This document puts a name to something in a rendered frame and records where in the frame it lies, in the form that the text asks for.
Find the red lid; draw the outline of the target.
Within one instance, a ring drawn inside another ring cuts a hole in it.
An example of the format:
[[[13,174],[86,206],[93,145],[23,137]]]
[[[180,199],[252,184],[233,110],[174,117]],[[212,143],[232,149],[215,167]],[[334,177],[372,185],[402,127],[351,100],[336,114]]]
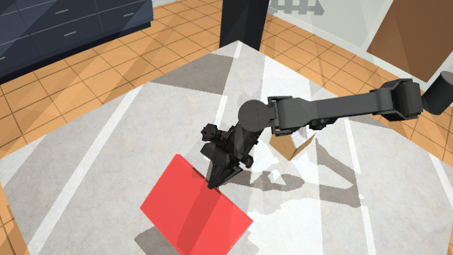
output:
[[[140,209],[180,255],[227,255],[253,220],[176,154]]]

